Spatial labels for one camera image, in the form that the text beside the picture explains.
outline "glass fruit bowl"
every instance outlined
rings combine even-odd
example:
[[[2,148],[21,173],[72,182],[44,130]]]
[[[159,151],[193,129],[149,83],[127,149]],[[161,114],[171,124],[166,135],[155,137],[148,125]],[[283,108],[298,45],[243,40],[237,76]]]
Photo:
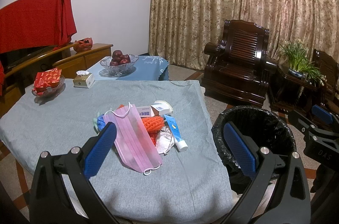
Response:
[[[131,54],[128,54],[128,55],[131,60],[130,63],[126,63],[126,64],[122,64],[118,66],[110,66],[112,57],[108,57],[106,59],[101,60],[100,65],[104,67],[109,72],[109,74],[112,76],[119,77],[119,76],[126,75],[132,72],[134,64],[139,59],[138,56],[131,55]]]
[[[38,94],[35,90],[32,89],[32,94],[34,96],[37,96],[37,97],[40,97],[40,98],[50,98],[54,94],[56,94],[59,89],[62,88],[64,83],[65,83],[65,77],[64,76],[60,76],[60,81],[59,81],[59,84],[57,85],[57,87],[54,87],[54,88],[47,87],[47,89],[45,91],[43,91],[42,94],[41,94],[41,92]]]

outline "gray tablecloth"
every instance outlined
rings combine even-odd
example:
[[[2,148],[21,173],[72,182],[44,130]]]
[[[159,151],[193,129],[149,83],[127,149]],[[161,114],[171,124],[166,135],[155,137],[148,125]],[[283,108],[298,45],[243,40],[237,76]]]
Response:
[[[188,150],[173,147],[148,176],[122,166],[111,150],[90,181],[114,215],[158,223],[211,223],[231,209],[232,193],[200,91],[198,81],[97,81],[83,89],[66,79],[64,91],[54,99],[39,100],[27,89],[0,119],[0,139],[33,173],[43,150],[67,153],[95,135],[92,118],[98,111],[165,100],[174,109]],[[66,186],[76,198],[69,181]]]

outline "drawer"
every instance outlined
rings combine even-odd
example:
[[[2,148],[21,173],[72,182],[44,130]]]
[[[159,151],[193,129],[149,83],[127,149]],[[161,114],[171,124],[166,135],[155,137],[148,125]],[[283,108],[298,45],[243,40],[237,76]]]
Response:
[[[104,57],[111,56],[111,55],[112,55],[111,48],[109,48],[109,49],[85,56],[86,67],[87,67],[86,69],[92,67],[94,64],[102,60]]]
[[[75,78],[77,76],[76,72],[79,70],[86,70],[86,61],[84,57],[71,60],[61,65],[53,65],[53,67],[58,67],[62,70],[61,74],[65,78]]]

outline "wooden cabinet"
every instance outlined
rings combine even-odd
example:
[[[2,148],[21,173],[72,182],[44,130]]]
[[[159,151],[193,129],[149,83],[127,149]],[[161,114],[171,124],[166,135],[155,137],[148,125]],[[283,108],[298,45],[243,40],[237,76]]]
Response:
[[[70,48],[74,45],[74,43],[70,43],[55,51],[53,51],[53,47],[44,49],[40,54],[18,64],[5,73],[5,85],[9,86],[4,89],[2,96],[0,96],[0,118],[21,98],[25,87],[34,82],[37,72],[43,71],[36,70],[36,65],[41,66],[46,61],[47,64],[45,65],[48,68],[58,67],[62,69],[62,75],[65,78],[75,78],[77,71],[86,70],[102,58],[111,56],[111,47],[113,46],[112,44],[95,43],[91,50],[76,53],[70,51]],[[22,78],[23,74],[26,73],[29,73],[30,80],[27,84],[24,84]]]
[[[111,56],[111,49],[106,49],[101,52],[96,52],[94,54],[90,54],[88,56],[85,56],[86,60],[86,67],[87,69],[92,67],[94,64],[96,64],[98,61],[102,60],[104,57]]]
[[[5,89],[0,96],[0,118],[21,98],[22,94],[15,83]]]
[[[77,71],[87,69],[84,57],[61,64],[58,68],[62,70],[61,74],[65,78],[75,78],[77,76]]]
[[[95,43],[91,50],[80,53],[72,51],[70,57],[57,61],[53,67],[62,69],[65,78],[75,78],[77,71],[87,70],[104,57],[111,56],[111,47],[110,44]]]

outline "tissue box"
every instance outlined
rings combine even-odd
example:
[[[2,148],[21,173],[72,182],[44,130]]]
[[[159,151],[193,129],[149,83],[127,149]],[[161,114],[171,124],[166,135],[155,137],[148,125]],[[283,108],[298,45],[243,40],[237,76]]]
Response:
[[[141,118],[161,116],[164,114],[172,114],[173,109],[167,104],[153,104],[150,106],[137,107],[138,113]]]
[[[90,88],[94,82],[94,75],[89,73],[87,75],[77,75],[73,79],[74,87]]]

